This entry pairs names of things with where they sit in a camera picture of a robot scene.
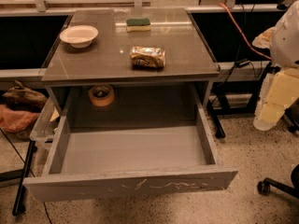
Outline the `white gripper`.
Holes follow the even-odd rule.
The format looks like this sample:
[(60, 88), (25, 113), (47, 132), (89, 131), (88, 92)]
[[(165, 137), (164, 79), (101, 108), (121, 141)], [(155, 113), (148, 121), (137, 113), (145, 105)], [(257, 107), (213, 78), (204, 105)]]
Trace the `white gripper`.
[(291, 67), (263, 80), (253, 125), (268, 131), (277, 125), (285, 110), (299, 98), (299, 1), (292, 3), (275, 27), (270, 27), (252, 41), (259, 49), (269, 49), (273, 63)]

